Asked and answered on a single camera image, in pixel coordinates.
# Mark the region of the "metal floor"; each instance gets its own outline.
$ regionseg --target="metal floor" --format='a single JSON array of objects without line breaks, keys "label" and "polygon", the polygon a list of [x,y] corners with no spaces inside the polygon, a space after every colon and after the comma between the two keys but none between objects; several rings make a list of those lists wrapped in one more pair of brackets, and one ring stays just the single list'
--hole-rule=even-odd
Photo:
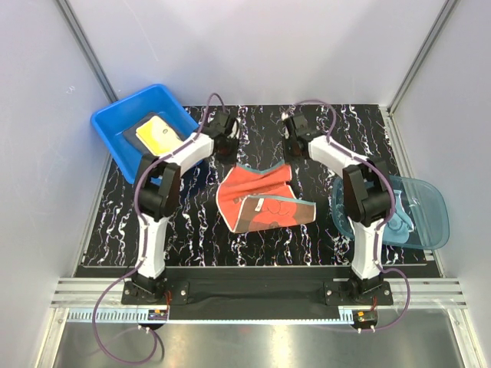
[{"label": "metal floor", "polygon": [[[380,325],[396,317],[381,311]],[[131,327],[101,324],[103,341]],[[410,310],[395,328],[358,335],[342,326],[257,326],[169,324],[157,332],[165,357],[145,367],[463,367],[463,361],[444,310]],[[109,344],[120,358],[141,360],[153,346],[150,336],[132,331]],[[67,323],[55,361],[57,368],[124,366],[97,349],[90,324]]]}]

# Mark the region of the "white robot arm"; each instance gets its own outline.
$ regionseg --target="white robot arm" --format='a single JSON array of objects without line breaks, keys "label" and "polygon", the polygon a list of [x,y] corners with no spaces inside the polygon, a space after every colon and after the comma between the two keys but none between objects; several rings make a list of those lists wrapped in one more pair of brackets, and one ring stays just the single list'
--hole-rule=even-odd
[{"label": "white robot arm", "polygon": [[[378,262],[384,226],[379,228],[379,225],[390,212],[390,189],[361,162],[370,161],[388,178],[385,162],[350,151],[332,137],[326,137],[315,126],[309,126],[303,115],[284,115],[282,118],[285,124],[285,160],[313,159],[343,178],[344,207],[354,231],[353,277],[348,283],[354,297],[370,293],[383,281]],[[374,184],[367,189],[366,182]]]},{"label": "white robot arm", "polygon": [[[193,140],[196,133],[191,134],[188,140]],[[180,167],[180,176],[195,166],[199,161],[210,157],[213,154],[214,141],[207,134],[200,134],[193,144],[188,145],[186,149],[178,152],[170,157],[166,162],[175,163]],[[143,217],[147,225],[147,251],[143,260],[143,264],[138,269],[138,273],[145,278],[158,278],[165,269],[165,261],[163,252],[165,248],[166,229],[169,223],[169,217],[162,217],[156,221],[153,217],[143,213]],[[138,241],[138,259],[143,257],[144,228],[145,222],[139,217],[140,238]]]},{"label": "white robot arm", "polygon": [[[222,163],[235,163],[238,136],[239,121],[228,114],[217,112],[208,127],[204,127],[200,134],[193,133],[183,143],[182,150],[157,165],[144,179],[139,194],[139,207],[143,218],[138,218],[138,259],[142,264],[133,274],[134,286],[155,294],[162,284],[160,279],[163,278],[165,270],[163,256],[166,228],[170,216],[179,204],[181,175],[213,154]],[[135,183],[156,160],[158,157],[152,155],[142,157]],[[145,235],[147,249],[144,255]]]},{"label": "white robot arm", "polygon": [[[326,139],[324,135],[314,138],[308,143],[308,155],[314,161],[326,165],[341,178],[343,169],[351,165],[359,165],[353,157],[359,157],[368,160],[368,157],[359,155],[343,147],[332,137]],[[348,218],[354,232],[354,257],[351,262],[351,269],[360,279],[375,278],[379,275],[380,270],[374,263],[374,247],[377,248],[376,259],[381,259],[382,236],[378,237],[378,244],[375,244],[375,229],[382,223],[383,219],[372,222],[365,226],[360,222],[354,222]],[[379,229],[383,232],[385,225]]]}]

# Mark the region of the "white enclosure panel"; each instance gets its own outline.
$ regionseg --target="white enclosure panel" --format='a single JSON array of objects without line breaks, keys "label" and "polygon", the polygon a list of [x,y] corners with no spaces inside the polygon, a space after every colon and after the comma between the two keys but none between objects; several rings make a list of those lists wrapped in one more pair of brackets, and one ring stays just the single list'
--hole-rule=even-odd
[{"label": "white enclosure panel", "polygon": [[107,151],[107,104],[52,0],[0,10],[1,366],[32,366],[60,276],[74,267]]},{"label": "white enclosure panel", "polygon": [[387,105],[444,0],[71,0],[120,97]]},{"label": "white enclosure panel", "polygon": [[415,175],[447,202],[450,241],[440,250],[458,277],[491,362],[491,2],[465,0],[396,112]]}]

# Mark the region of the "black and white patterned surface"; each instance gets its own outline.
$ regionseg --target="black and white patterned surface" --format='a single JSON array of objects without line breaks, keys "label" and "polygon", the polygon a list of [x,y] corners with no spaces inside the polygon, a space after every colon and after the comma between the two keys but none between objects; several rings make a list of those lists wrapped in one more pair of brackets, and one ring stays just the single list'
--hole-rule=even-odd
[{"label": "black and white patterned surface", "polygon": [[[283,159],[281,114],[290,106],[228,107],[242,118],[238,161],[253,169],[268,169]],[[331,113],[320,105],[297,107],[327,130]],[[351,150],[387,160],[398,174],[384,121],[376,105],[337,105],[333,137]],[[198,121],[202,107],[187,108]],[[181,180],[180,207],[167,229],[165,254],[169,266],[345,265],[353,242],[339,234],[331,218],[332,171],[313,161],[292,164],[292,188],[297,197],[317,203],[317,220],[308,225],[263,232],[233,234],[216,207],[215,195],[231,166],[212,157]],[[112,162],[97,213],[85,266],[133,265],[137,256],[137,218],[132,185]],[[423,263],[422,251],[385,247],[387,264]]]}]

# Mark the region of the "orange cloth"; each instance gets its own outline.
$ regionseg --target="orange cloth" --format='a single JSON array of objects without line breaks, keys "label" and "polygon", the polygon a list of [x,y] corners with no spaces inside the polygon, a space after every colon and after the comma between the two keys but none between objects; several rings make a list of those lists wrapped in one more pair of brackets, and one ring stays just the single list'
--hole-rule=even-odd
[{"label": "orange cloth", "polygon": [[290,165],[257,171],[237,165],[216,193],[216,203],[231,232],[257,232],[315,220],[315,203],[295,198],[287,182]]}]

